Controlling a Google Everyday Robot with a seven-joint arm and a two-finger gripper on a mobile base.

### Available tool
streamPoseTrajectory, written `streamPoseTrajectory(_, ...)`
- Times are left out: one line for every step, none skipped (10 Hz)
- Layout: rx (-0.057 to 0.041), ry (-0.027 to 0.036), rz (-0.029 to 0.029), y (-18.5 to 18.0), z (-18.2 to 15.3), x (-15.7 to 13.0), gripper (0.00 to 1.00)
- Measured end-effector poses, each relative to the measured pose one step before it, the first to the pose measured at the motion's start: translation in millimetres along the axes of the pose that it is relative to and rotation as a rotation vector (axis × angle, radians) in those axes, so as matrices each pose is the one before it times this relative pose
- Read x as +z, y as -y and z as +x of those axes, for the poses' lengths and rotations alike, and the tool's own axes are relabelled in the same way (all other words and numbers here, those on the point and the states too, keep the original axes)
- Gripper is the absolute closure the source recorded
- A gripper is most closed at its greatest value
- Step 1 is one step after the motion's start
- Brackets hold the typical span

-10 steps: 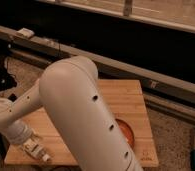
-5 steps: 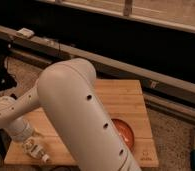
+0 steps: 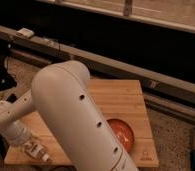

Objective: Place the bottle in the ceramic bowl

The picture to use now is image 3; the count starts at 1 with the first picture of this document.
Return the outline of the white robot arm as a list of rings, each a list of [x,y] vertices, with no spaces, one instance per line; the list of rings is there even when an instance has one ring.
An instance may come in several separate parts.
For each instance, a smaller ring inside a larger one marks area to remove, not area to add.
[[[139,171],[88,93],[89,79],[79,61],[44,67],[14,103],[0,101],[0,133],[23,142],[28,131],[19,119],[37,111],[77,171]]]

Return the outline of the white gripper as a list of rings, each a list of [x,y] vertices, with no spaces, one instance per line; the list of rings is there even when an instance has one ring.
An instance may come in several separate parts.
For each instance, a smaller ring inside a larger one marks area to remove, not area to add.
[[[30,129],[21,121],[16,121],[10,124],[4,131],[4,137],[12,146],[21,146],[27,142],[30,138],[35,144],[43,145],[43,141],[39,137],[32,137]],[[30,156],[35,157],[35,152],[31,147],[23,147],[23,152]]]

